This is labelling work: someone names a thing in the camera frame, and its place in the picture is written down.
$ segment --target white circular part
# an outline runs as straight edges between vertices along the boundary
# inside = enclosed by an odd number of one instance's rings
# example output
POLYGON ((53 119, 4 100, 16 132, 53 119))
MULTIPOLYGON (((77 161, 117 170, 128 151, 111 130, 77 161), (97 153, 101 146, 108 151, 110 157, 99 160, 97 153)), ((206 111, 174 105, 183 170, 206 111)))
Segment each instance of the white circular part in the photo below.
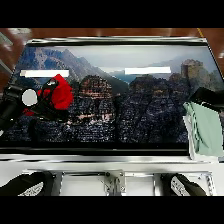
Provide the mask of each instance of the white circular part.
POLYGON ((32 106, 37 103, 37 94, 33 89, 27 89, 22 95, 22 101, 26 106, 32 106))

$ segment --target green towel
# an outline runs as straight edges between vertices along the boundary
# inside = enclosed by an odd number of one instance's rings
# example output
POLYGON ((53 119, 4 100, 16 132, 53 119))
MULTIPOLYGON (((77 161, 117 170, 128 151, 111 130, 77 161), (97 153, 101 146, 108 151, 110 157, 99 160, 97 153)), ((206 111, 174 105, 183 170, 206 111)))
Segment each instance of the green towel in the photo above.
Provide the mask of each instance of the green towel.
POLYGON ((218 112, 193 102, 184 103, 184 108, 191 117, 196 153, 206 156, 224 156, 222 126, 218 112))

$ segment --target red cloth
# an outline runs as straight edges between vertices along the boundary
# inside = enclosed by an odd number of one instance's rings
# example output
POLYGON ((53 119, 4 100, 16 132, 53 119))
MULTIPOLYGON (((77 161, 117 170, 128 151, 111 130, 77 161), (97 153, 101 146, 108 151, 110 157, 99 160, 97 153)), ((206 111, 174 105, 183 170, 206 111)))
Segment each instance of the red cloth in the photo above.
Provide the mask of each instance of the red cloth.
MULTIPOLYGON (((54 89, 51 101, 55 109, 66 110, 73 101, 72 88, 60 74, 57 74, 54 79, 59 82, 59 85, 54 89)), ((42 90, 38 90, 38 96, 40 96, 41 92, 42 90)), ((43 96, 46 97, 49 93, 50 89, 45 89, 43 96)), ((28 109, 25 109, 24 113, 27 116, 34 115, 34 113, 28 109)))

